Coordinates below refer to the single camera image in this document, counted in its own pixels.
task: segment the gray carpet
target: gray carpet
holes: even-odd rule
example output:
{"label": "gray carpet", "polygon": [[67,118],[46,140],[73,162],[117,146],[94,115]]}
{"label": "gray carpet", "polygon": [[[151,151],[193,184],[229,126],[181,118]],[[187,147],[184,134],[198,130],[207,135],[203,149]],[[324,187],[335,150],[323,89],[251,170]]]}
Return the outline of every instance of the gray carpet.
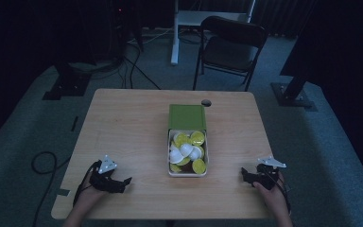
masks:
{"label": "gray carpet", "polygon": [[[195,42],[199,38],[188,34],[181,37],[184,42],[181,42],[177,66],[170,65],[170,36],[146,42],[145,52],[136,62],[161,89],[192,89],[199,48]],[[272,82],[291,80],[279,73],[293,45],[294,41],[270,37],[249,88],[256,97],[275,158],[287,163],[284,174],[293,188],[289,193],[292,218],[297,226],[363,226],[363,167],[321,89],[313,84],[304,86],[307,96],[316,104],[316,112],[281,107],[271,90]],[[136,49],[129,46],[126,56],[135,61]],[[82,63],[74,66],[82,70],[97,68]],[[95,73],[85,96],[64,96],[61,100],[42,100],[58,77],[53,67],[35,79],[0,130],[0,226],[32,226],[50,179],[50,175],[32,171],[33,157],[45,150],[54,152],[59,164],[70,157],[94,91],[129,89],[131,70],[131,64],[125,61],[117,70]],[[198,90],[243,91],[241,81],[242,78],[208,70],[199,77]],[[133,69],[132,87],[156,89],[137,68]],[[78,122],[73,128],[75,117]],[[48,155],[36,161],[41,171],[52,165],[53,159]],[[65,169],[66,165],[56,173],[37,226],[62,225],[62,220],[51,218],[50,210]],[[164,226],[164,221],[87,220],[83,226],[157,227]],[[180,226],[274,226],[274,222],[271,219],[176,221],[175,227]]]}

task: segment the metal base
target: metal base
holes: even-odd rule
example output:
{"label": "metal base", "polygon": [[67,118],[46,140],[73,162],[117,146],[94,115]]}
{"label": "metal base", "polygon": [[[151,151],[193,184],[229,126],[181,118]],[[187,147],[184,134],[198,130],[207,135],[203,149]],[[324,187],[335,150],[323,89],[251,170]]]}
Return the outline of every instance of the metal base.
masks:
{"label": "metal base", "polygon": [[90,77],[90,74],[79,75],[71,88],[62,87],[60,80],[57,79],[51,91],[43,95],[43,100],[61,100],[62,96],[84,96]]}
{"label": "metal base", "polygon": [[299,95],[294,98],[285,98],[285,88],[287,87],[287,83],[271,83],[273,93],[278,100],[280,106],[289,106],[289,107],[304,107],[308,112],[316,112],[318,109],[315,106],[313,101],[308,100],[304,90],[302,90]]}

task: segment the wooden table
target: wooden table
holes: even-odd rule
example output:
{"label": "wooden table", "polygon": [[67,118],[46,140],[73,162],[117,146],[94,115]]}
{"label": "wooden table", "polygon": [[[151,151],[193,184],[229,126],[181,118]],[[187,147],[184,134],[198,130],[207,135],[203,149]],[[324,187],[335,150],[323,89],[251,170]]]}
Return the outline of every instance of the wooden table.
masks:
{"label": "wooden table", "polygon": [[[168,174],[169,104],[205,108],[209,164],[202,178]],[[88,167],[108,154],[118,167],[113,179],[132,177],[124,194],[111,194],[88,218],[269,218],[262,198],[244,183],[240,168],[255,172],[257,158],[272,155],[251,93],[99,89],[87,113],[53,218],[66,218]]]}

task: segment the black chair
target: black chair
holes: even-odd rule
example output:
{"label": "black chair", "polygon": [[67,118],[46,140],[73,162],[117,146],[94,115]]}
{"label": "black chair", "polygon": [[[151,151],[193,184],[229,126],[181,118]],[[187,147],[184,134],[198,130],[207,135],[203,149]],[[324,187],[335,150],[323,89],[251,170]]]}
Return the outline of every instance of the black chair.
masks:
{"label": "black chair", "polygon": [[[211,32],[205,44],[204,31]],[[258,25],[210,16],[200,25],[201,45],[197,59],[193,90],[204,67],[245,77],[245,91],[249,89],[258,56],[267,41],[267,32]]]}

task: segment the hand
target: hand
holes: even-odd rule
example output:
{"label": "hand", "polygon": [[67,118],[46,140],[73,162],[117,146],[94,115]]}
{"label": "hand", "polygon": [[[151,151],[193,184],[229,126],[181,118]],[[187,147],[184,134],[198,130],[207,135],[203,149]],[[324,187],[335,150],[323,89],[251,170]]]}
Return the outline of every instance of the hand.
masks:
{"label": "hand", "polygon": [[[279,172],[279,181],[277,182],[282,188],[284,188],[283,182],[285,181],[281,172]],[[287,209],[285,196],[277,185],[272,189],[267,190],[260,183],[254,182],[254,187],[258,190],[261,196],[264,198],[270,212],[276,218],[279,227],[291,227],[290,215]]]}
{"label": "hand", "polygon": [[84,220],[88,212],[109,192],[100,191],[90,185],[91,173],[88,174],[87,178],[83,182],[81,191],[78,196],[78,200],[63,224],[63,227],[79,227],[81,222]]}

